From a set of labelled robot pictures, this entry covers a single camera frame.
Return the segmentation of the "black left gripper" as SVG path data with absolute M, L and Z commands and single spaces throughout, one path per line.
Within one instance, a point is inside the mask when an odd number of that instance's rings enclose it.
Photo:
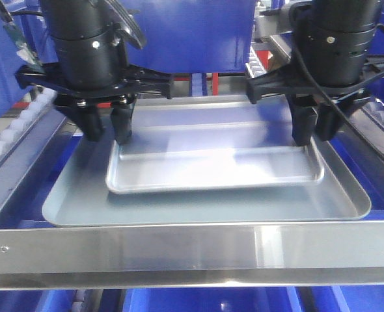
M 131 122 L 137 101 L 136 94 L 157 94 L 172 99 L 173 75 L 135 65 L 125 69 L 116 83 L 104 87 L 89 87 L 86 90 L 70 86 L 58 62 L 42 65 L 44 73 L 23 65 L 15 73 L 20 88 L 29 85 L 43 86 L 61 96 L 93 103 L 111 103 L 111 123 L 118 145 L 125 144 L 132 135 Z M 99 141 L 104 129 L 95 106 L 56 105 L 55 108 L 73 121 L 89 141 Z

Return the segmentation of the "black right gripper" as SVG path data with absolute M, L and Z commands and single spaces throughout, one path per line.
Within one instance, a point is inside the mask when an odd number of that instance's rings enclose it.
M 356 84 L 341 87 L 324 86 L 322 90 L 330 96 L 351 95 L 383 77 L 384 61 L 367 61 Z M 311 95 L 318 93 L 312 83 L 292 64 L 259 77 L 248 78 L 246 84 L 246 94 L 252 104 L 257 103 L 264 95 L 287 94 L 286 99 L 292 117 L 292 138 L 297 146 L 310 144 L 314 128 L 316 136 L 321 141 L 331 140 L 344 123 L 334 109 L 325 103 L 319 106 L 317 115 L 316 102 Z M 358 104 L 354 101 L 342 101 L 337 106 L 347 117 L 358 109 Z

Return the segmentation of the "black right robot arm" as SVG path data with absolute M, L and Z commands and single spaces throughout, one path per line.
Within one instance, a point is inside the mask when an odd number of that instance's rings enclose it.
M 317 134 L 331 140 L 342 125 L 327 94 L 346 115 L 364 101 L 359 92 L 384 77 L 384 55 L 368 50 L 377 29 L 383 1 L 297 1 L 282 7 L 280 32 L 292 34 L 289 64 L 247 80 L 247 97 L 255 104 L 264 95 L 285 95 L 292 116 L 292 137 L 298 146 Z

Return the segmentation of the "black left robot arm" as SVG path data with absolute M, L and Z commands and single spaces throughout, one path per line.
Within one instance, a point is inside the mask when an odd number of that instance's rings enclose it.
M 118 1 L 41 1 L 40 8 L 58 61 L 22 66 L 19 85 L 56 91 L 55 108 L 94 142 L 103 134 L 98 104 L 110 103 L 115 141 L 125 144 L 138 94 L 171 99 L 173 76 L 129 63 L 125 43 L 142 49 L 146 38 Z

